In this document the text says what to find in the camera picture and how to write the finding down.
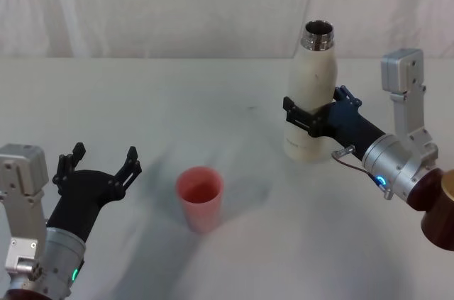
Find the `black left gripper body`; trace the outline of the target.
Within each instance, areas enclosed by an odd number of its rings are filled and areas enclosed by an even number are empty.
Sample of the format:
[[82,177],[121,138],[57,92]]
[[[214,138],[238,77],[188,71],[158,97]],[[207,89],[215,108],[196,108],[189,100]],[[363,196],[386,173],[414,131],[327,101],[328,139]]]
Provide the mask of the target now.
[[114,176],[94,170],[79,170],[64,177],[55,176],[60,200],[47,222],[48,228],[70,232],[87,241],[101,209],[122,200],[125,187]]

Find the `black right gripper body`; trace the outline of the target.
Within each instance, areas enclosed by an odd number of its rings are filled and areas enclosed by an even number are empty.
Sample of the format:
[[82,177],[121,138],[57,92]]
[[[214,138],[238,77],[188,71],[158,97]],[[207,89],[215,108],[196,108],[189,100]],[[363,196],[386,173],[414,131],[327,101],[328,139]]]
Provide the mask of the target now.
[[334,139],[343,147],[353,145],[354,156],[360,161],[367,149],[385,133],[359,114],[354,101],[334,101],[323,106],[318,117],[321,119],[321,135]]

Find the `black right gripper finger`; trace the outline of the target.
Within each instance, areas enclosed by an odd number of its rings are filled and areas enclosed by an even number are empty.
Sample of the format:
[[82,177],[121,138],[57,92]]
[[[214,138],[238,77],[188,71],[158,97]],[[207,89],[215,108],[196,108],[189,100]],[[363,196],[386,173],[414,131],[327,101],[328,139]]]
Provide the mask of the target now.
[[325,136],[327,110],[325,106],[316,109],[313,113],[299,108],[288,96],[283,98],[283,109],[286,112],[286,122],[305,130],[310,137]]
[[354,106],[362,105],[362,101],[356,98],[345,85],[335,88],[333,99],[335,101],[347,101]]

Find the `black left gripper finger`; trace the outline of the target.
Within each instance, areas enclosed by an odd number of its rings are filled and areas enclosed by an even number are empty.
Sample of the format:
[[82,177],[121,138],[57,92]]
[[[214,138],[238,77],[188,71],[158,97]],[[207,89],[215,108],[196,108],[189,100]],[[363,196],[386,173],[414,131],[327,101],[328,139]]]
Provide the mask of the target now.
[[108,183],[109,201],[122,200],[129,186],[142,172],[138,152],[135,146],[130,146],[126,155],[126,161],[121,169],[113,176]]
[[52,182],[57,186],[58,194],[62,194],[63,183],[67,180],[75,167],[79,164],[86,153],[84,143],[78,142],[75,144],[72,152],[68,155],[60,155],[57,164],[57,171]]

